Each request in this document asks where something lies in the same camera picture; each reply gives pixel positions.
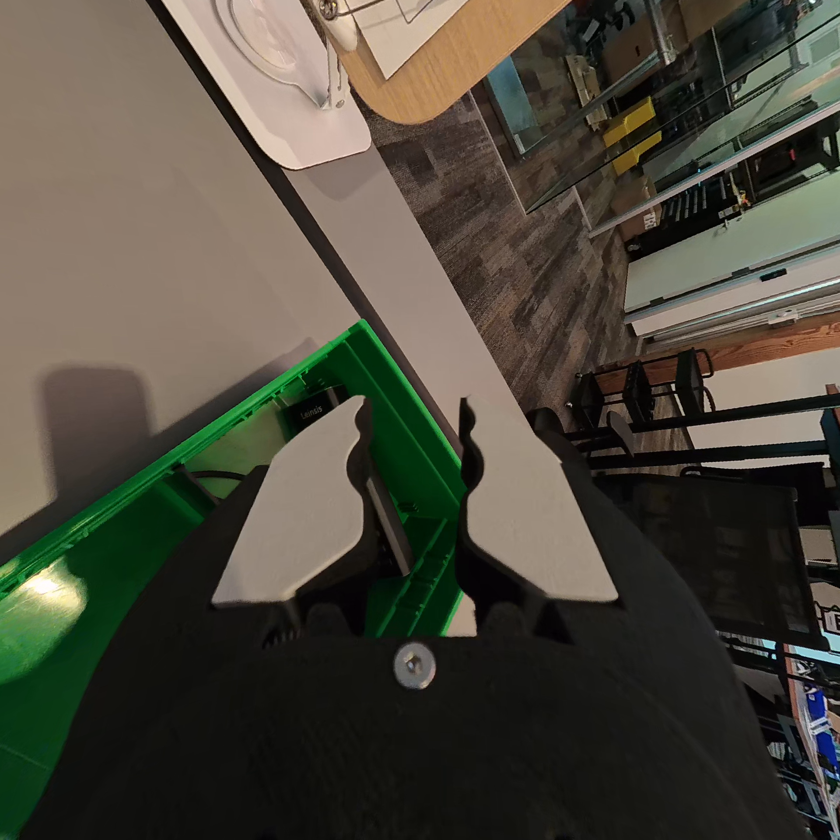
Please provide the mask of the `black utility cart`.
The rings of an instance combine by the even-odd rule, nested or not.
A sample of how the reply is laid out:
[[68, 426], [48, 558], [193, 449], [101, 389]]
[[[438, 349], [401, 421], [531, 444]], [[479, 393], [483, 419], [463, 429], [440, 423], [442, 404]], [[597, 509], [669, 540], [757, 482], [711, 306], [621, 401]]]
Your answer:
[[[670, 379], [654, 384], [647, 368], [659, 362], [674, 362]], [[673, 396], [686, 419], [697, 419], [714, 412], [716, 406], [706, 380], [715, 373], [711, 355], [705, 349], [690, 348], [645, 362], [621, 365], [623, 376], [617, 390], [606, 391], [598, 374], [575, 376], [570, 400], [565, 404], [579, 427], [582, 442], [579, 450], [591, 454], [605, 449], [620, 449], [634, 456], [632, 424], [650, 424], [655, 419], [657, 399]]]

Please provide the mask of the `wooden display board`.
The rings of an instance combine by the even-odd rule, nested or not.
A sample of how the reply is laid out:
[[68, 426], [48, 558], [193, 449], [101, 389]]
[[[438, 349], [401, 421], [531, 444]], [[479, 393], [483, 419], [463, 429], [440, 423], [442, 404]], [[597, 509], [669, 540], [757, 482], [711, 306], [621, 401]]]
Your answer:
[[441, 115], [568, 1], [468, 1], [386, 79], [363, 37], [357, 50], [336, 45], [353, 92], [385, 120], [404, 125]]

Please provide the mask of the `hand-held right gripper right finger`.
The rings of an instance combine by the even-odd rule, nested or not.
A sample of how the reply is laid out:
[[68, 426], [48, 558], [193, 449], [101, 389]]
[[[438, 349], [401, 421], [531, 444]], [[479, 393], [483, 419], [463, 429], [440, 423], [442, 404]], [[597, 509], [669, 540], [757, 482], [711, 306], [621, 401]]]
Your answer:
[[460, 400], [458, 437], [466, 492], [458, 515], [455, 574], [477, 624], [512, 605], [538, 622], [556, 602], [615, 605], [613, 578], [574, 493], [591, 483], [559, 418], [535, 425], [477, 395]]

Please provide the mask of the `white door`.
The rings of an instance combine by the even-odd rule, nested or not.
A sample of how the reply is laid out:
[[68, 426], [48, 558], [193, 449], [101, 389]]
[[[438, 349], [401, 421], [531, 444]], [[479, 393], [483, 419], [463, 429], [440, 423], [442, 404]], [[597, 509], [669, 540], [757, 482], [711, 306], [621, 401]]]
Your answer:
[[738, 220], [630, 263], [624, 323], [635, 329], [660, 312], [835, 249], [838, 233], [838, 174], [799, 185]]

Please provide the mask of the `green plastic bin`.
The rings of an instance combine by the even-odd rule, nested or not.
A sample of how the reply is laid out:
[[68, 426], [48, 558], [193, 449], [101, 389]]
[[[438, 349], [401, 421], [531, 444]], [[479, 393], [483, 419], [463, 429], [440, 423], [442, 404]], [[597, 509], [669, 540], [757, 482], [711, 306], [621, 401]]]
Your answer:
[[291, 435], [286, 406], [336, 384], [371, 401], [371, 455], [416, 561], [407, 577], [376, 582], [365, 634], [445, 634], [462, 597], [453, 564], [460, 458], [359, 321], [2, 566], [2, 838], [18, 837], [45, 791], [119, 624], [214, 507], [181, 467], [247, 475]]

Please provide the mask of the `yellow plastic box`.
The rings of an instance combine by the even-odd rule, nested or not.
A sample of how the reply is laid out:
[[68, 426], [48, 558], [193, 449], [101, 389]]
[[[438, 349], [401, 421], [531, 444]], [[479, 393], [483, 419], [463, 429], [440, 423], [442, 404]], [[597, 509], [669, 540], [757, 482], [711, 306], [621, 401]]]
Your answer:
[[649, 121], [655, 118], [655, 106], [651, 97], [646, 97], [617, 114], [611, 119], [603, 132], [603, 141], [606, 148], [617, 144], [634, 131], [640, 129]]
[[663, 139], [661, 131], [649, 134], [631, 149], [619, 154], [612, 162], [617, 176], [621, 176], [640, 164], [645, 153], [653, 149]]

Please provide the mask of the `black usb hub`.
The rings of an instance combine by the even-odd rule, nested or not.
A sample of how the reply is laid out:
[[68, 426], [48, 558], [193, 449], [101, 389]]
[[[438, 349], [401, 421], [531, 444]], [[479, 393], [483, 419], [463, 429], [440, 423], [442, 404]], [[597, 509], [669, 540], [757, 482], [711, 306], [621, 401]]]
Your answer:
[[[285, 411], [288, 425], [294, 433], [299, 434], [349, 398], [350, 392], [343, 384], [322, 389], [287, 406]], [[366, 480], [365, 490], [375, 514], [380, 574], [384, 577], [406, 577], [415, 564], [414, 552], [392, 494], [372, 455], [371, 473]]]

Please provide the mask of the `black office chair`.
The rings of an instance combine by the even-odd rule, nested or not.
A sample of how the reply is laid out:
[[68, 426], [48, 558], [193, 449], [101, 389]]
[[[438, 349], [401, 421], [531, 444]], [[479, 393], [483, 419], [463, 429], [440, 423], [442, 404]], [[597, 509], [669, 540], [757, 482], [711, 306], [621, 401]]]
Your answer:
[[593, 477], [573, 457], [570, 481], [607, 560], [642, 579], [649, 554], [679, 577], [715, 629], [828, 650], [817, 615], [792, 486], [737, 476]]

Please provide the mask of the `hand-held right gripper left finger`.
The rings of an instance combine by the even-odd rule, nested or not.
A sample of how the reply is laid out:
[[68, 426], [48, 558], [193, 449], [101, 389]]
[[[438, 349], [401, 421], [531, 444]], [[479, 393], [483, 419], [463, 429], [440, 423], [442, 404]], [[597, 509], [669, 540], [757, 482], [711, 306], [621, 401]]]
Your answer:
[[372, 404], [352, 395], [269, 463], [212, 597], [215, 607], [320, 602], [365, 617], [378, 538], [366, 490]]

